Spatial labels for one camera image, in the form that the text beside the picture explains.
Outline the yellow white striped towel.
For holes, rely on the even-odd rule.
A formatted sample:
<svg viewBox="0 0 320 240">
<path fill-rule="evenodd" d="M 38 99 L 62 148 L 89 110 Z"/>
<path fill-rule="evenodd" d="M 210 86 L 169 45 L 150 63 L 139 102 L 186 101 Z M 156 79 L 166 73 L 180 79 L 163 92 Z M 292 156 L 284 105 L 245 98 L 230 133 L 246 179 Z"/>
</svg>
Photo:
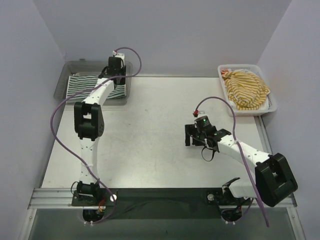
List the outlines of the yellow white striped towel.
<svg viewBox="0 0 320 240">
<path fill-rule="evenodd" d="M 258 110 L 266 102 L 270 89 L 262 78 L 253 72 L 245 69 L 223 69 L 220 73 L 227 98 L 238 110 Z"/>
</svg>

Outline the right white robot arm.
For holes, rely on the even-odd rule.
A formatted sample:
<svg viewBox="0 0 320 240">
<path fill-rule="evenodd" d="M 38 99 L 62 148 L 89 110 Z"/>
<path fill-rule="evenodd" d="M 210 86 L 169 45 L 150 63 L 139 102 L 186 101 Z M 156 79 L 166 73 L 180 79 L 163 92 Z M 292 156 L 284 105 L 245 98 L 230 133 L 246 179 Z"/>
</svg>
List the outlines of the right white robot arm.
<svg viewBox="0 0 320 240">
<path fill-rule="evenodd" d="M 274 207 L 298 189 L 297 181 L 284 155 L 270 154 L 235 140 L 225 129 L 217 130 L 209 125 L 200 130 L 195 124 L 186 124 L 185 145 L 203 146 L 213 153 L 224 154 L 249 169 L 253 180 L 235 177 L 222 188 L 229 190 L 233 198 L 255 198 Z"/>
</svg>

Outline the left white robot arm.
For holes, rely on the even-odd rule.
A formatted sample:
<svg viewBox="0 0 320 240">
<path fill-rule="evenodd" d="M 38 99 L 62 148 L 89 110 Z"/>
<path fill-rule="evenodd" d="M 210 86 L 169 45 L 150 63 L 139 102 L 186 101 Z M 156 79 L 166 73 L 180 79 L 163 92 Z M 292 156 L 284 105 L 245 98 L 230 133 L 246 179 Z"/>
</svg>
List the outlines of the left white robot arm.
<svg viewBox="0 0 320 240">
<path fill-rule="evenodd" d="M 105 130 L 102 105 L 106 100 L 127 97 L 125 55 L 114 53 L 98 76 L 96 86 L 82 101 L 74 104 L 74 129 L 80 140 L 81 172 L 74 198 L 84 205 L 96 205 L 104 199 L 106 189 L 98 181 L 98 144 Z M 123 76 L 104 82 L 113 76 Z"/>
</svg>

